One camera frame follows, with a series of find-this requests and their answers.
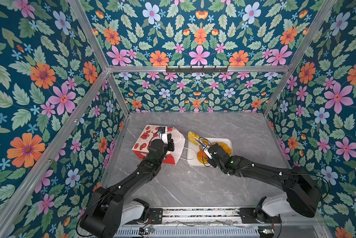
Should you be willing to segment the large orange ring bread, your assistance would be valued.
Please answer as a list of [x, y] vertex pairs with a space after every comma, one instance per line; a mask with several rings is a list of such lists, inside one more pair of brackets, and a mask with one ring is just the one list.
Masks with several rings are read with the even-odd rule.
[[229, 156], [232, 155], [232, 150], [226, 143], [224, 143], [224, 142], [216, 142], [215, 144], [220, 146], [225, 151], [225, 153], [227, 153]]

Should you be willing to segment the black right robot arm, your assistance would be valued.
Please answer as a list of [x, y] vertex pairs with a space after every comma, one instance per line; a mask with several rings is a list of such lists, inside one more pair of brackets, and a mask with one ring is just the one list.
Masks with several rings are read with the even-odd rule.
[[259, 164], [242, 156], [230, 156], [218, 144], [203, 147], [207, 162], [228, 176], [255, 179], [283, 191], [273, 197], [263, 197], [256, 213], [258, 216], [295, 212], [303, 217], [313, 218], [322, 197], [317, 183], [302, 168], [276, 168]]

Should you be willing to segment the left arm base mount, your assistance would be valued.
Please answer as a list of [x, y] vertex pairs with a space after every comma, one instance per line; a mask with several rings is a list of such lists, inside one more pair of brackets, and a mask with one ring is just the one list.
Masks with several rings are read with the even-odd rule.
[[143, 212], [141, 218], [133, 220], [127, 223], [128, 225], [160, 225], [162, 224], [164, 210], [162, 208], [150, 208], [146, 212]]

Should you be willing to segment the yellow striped croissant bread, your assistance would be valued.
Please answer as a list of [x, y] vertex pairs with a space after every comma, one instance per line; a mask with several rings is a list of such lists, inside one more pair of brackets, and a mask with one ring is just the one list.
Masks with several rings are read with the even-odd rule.
[[195, 133], [190, 131], [188, 133], [188, 139], [195, 146], [199, 146], [199, 135], [197, 135], [197, 134], [195, 134]]

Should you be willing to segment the black hook rail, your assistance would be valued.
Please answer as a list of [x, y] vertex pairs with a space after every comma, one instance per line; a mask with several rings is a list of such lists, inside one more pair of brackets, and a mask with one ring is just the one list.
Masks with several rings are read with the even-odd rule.
[[166, 73], [223, 73], [228, 72], [228, 67], [223, 66], [167, 66]]

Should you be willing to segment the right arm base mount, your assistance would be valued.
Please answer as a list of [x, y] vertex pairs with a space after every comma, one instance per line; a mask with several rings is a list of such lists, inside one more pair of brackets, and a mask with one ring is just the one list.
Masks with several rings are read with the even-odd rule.
[[244, 224], [280, 224], [282, 222], [280, 216], [270, 217], [263, 210], [257, 208], [241, 207], [237, 213]]

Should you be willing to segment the white plastic tray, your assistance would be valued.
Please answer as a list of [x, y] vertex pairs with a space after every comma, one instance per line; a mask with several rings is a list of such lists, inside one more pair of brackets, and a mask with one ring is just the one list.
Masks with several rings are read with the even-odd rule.
[[[209, 142], [211, 144], [215, 144], [216, 142], [224, 142], [226, 143], [232, 150], [232, 156], [233, 156], [233, 149], [232, 149], [232, 143], [229, 139], [226, 138], [209, 138], [208, 141], [203, 141], [204, 144], [209, 144]], [[204, 165], [202, 165], [201, 163], [199, 163], [199, 161], [197, 160], [197, 153], [199, 152], [199, 150], [201, 149], [199, 146], [195, 146], [194, 144], [192, 144], [190, 141], [188, 143], [188, 148], [187, 148], [187, 163], [190, 166], [199, 166], [199, 167], [205, 167]]]

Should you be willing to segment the red white paper bag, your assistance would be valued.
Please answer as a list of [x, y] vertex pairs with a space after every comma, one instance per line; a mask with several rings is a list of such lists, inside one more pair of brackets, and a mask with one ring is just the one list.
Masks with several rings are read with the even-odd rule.
[[132, 151], [143, 160], [176, 165], [185, 146], [185, 137], [174, 127], [146, 125]]

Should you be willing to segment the orange brown croissant bread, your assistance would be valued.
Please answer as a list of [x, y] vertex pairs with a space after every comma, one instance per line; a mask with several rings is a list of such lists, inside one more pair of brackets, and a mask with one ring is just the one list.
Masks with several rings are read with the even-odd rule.
[[209, 165], [208, 161], [208, 156], [206, 155], [206, 153], [200, 149], [199, 152], [197, 153], [197, 160], [199, 161], [199, 163], [201, 163], [204, 166]]

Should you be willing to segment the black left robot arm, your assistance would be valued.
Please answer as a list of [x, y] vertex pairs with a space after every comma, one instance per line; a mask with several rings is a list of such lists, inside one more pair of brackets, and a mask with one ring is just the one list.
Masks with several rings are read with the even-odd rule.
[[140, 199], [124, 202], [159, 173], [166, 154], [174, 149], [172, 135], [160, 133], [159, 138], [151, 141], [147, 157], [132, 174], [113, 186], [99, 187], [93, 192], [77, 227], [97, 238], [112, 238], [123, 225], [147, 220], [150, 207], [147, 202]]

